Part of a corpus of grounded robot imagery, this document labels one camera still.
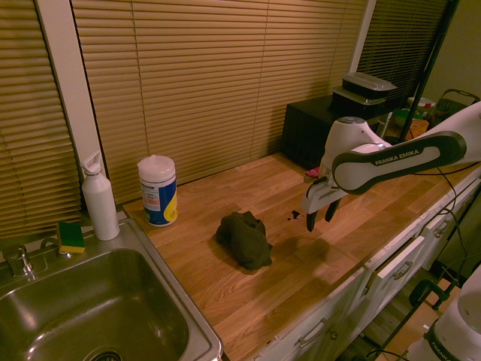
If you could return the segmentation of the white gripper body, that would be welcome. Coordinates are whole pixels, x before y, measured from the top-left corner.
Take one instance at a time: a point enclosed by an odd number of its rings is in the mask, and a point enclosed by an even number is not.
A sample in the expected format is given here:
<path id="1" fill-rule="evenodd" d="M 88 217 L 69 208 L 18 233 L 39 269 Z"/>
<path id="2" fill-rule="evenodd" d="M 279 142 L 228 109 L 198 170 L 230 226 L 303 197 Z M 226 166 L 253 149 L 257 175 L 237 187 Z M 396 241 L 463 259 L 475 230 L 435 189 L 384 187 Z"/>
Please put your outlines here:
<path id="1" fill-rule="evenodd" d="M 307 189 L 302 199 L 301 207 L 308 214 L 319 211 L 333 201 L 344 197 L 344 191 L 331 185 L 327 180 L 314 181 Z"/>

